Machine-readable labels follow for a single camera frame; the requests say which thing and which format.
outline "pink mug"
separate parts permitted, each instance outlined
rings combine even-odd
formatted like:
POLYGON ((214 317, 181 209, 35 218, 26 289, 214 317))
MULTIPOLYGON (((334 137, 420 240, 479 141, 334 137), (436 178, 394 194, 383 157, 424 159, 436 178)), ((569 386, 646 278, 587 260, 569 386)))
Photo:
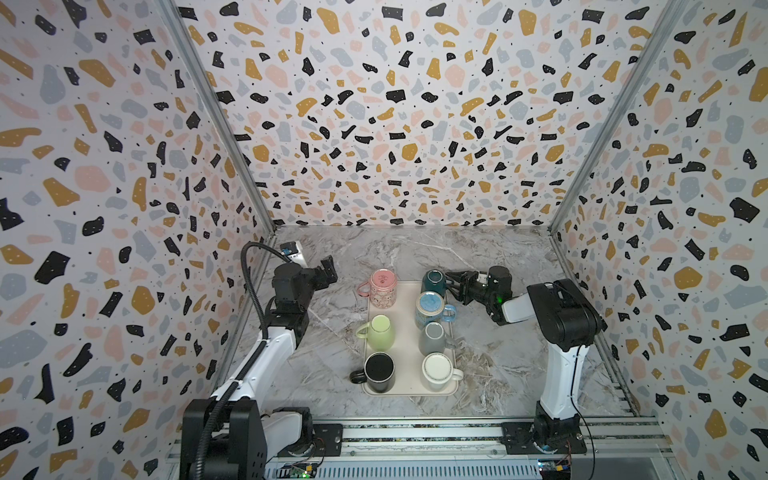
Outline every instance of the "pink mug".
POLYGON ((395 304, 397 276, 391 270, 377 270, 357 287, 357 294, 369 297, 377 308, 389 308, 395 304), (365 286, 368 286, 368 291, 362 290, 365 286))

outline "speckled pattern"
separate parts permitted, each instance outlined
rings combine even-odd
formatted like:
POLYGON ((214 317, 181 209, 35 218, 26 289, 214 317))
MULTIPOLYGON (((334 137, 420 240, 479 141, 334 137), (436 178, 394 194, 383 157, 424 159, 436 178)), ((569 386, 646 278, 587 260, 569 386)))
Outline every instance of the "speckled pattern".
POLYGON ((754 480, 768 475, 768 3, 730 4, 690 3, 557 238, 688 476, 754 480))
POLYGON ((153 3, 0 14, 0 476, 164 478, 261 226, 153 3))
POLYGON ((664 2, 178 2, 277 224, 547 224, 664 2))

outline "blue mug handle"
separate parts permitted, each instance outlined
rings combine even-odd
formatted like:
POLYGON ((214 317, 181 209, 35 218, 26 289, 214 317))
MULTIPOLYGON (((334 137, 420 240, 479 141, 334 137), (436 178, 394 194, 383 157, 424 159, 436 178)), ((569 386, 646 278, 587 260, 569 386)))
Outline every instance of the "blue mug handle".
POLYGON ((452 322, 456 319, 456 307, 453 305, 446 305, 442 310, 442 321, 452 322))

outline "light blue mug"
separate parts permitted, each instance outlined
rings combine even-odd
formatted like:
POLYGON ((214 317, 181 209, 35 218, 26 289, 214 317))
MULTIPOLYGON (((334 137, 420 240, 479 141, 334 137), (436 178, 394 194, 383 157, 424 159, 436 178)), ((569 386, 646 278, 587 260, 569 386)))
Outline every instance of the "light blue mug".
POLYGON ((456 307, 445 305, 439 293, 422 292, 416 301, 416 326, 424 329, 430 322, 452 322, 456 318, 456 307))

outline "mug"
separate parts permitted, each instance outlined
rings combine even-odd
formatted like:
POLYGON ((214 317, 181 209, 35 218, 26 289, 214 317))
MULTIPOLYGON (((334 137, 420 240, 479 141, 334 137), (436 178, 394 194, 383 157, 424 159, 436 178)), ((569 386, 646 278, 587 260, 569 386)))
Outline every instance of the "mug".
POLYGON ((440 270, 430 270, 422 278, 422 292, 436 292, 445 298, 445 275, 440 270))
POLYGON ((440 323, 428 323, 419 336, 419 351, 427 356, 430 353, 443 353, 446 347, 454 349, 456 343, 445 333, 440 323))
POLYGON ((456 307, 445 305, 445 300, 437 292, 422 292, 416 301, 416 326, 424 329, 427 323, 440 320, 452 322, 456 318, 456 307))
POLYGON ((349 374, 352 383, 368 383, 376 393, 386 393, 395 385, 395 362, 384 352, 372 353, 360 370, 349 374))
POLYGON ((387 316, 376 315, 370 322, 358 328, 355 335, 359 339, 366 339, 376 352, 383 352, 389 350, 395 342, 395 326, 387 316))
POLYGON ((371 277, 357 287, 357 294, 367 296, 377 308, 389 308, 397 297, 397 276, 391 270, 382 268, 373 272, 371 277))
POLYGON ((422 384, 433 392, 443 390, 451 380, 463 378, 464 372, 454 368, 442 353, 430 353, 422 362, 422 384))

